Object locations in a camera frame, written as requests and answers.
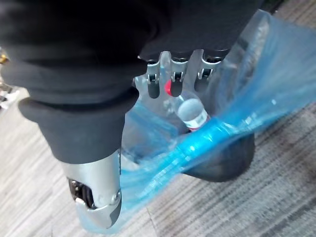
black mechanical part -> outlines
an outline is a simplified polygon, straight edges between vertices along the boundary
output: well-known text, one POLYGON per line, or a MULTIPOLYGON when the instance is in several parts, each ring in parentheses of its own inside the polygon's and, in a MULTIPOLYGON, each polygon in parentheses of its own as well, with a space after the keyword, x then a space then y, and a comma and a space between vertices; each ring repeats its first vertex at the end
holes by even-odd
POLYGON ((194 82, 194 90, 196 90, 197 92, 205 91, 208 85, 208 79, 212 72, 213 72, 213 69, 202 69, 201 79, 199 79, 198 78, 199 75, 197 75, 197 78, 194 82))
POLYGON ((160 95, 159 80, 157 75, 148 75, 148 94, 153 99, 158 98, 160 95))
POLYGON ((68 179, 70 193, 74 200, 80 198, 90 209, 96 209, 93 201, 92 190, 87 185, 73 179, 68 179))
POLYGON ((183 77, 183 72, 175 72, 174 73, 174 81, 171 81, 171 95, 173 97, 178 97, 181 95, 182 92, 182 81, 181 78, 183 77))

blue plastic wrap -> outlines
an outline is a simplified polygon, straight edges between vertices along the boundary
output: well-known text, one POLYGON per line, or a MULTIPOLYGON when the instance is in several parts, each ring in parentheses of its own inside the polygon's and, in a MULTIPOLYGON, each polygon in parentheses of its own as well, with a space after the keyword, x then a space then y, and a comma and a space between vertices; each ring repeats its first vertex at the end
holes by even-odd
POLYGON ((237 138, 316 101, 316 32, 264 12, 253 21, 256 30, 248 27, 242 34, 247 41, 240 64, 225 59, 218 71, 219 89, 214 96, 230 93, 220 113, 200 130, 178 137, 159 155, 148 156, 137 170, 122 171, 121 216, 113 231, 180 172, 212 158, 237 138))

metal component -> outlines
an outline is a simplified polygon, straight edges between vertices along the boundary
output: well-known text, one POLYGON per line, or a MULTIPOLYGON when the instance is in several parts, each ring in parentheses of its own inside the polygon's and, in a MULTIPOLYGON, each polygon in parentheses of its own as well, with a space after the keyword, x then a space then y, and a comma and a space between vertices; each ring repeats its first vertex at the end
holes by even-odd
POLYGON ((159 83, 160 60, 158 62, 149 61, 147 64, 147 83, 159 83))
POLYGON ((204 91, 214 72, 214 69, 222 62, 220 57, 207 57, 203 54, 200 70, 197 72, 194 88, 196 91, 204 91))
POLYGON ((187 58, 171 58, 171 95, 177 97, 182 92, 182 82, 187 72, 187 58))
POLYGON ((188 60, 186 58, 171 59, 171 81, 176 80, 182 82, 187 71, 188 60))
POLYGON ((120 212, 119 150, 95 162, 62 166, 83 227, 96 233, 111 227, 120 212))
POLYGON ((148 94, 151 98, 156 99, 157 97, 159 97, 160 94, 160 60, 158 62, 155 62, 153 60, 148 61, 146 75, 148 84, 148 94))

black fabric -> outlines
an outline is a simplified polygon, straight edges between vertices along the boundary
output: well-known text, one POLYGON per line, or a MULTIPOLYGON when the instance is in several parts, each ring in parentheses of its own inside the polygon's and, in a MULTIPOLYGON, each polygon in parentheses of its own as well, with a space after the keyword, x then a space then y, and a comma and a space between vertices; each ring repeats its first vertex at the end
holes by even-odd
POLYGON ((124 113, 137 97, 138 91, 132 87, 119 100, 102 104, 56 106, 27 98, 19 108, 25 117, 39 124, 60 161, 89 163, 120 147, 124 113))
POLYGON ((124 114, 138 96, 132 78, 146 72, 138 55, 226 54, 258 2, 0 0, 0 45, 10 58, 1 74, 28 89, 20 110, 56 158, 96 161, 121 145, 124 114))
POLYGON ((146 44, 141 57, 170 51, 190 56, 195 49, 225 57, 263 0, 181 0, 172 13, 171 31, 146 44))

bottle label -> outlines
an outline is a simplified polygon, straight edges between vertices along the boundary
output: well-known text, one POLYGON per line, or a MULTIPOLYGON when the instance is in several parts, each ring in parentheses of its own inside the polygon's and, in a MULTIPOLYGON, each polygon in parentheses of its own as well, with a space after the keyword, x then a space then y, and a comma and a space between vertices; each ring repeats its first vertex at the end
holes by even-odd
POLYGON ((195 119, 183 122, 191 131, 195 131, 202 127, 208 120, 209 116, 207 112, 203 109, 202 112, 195 119))

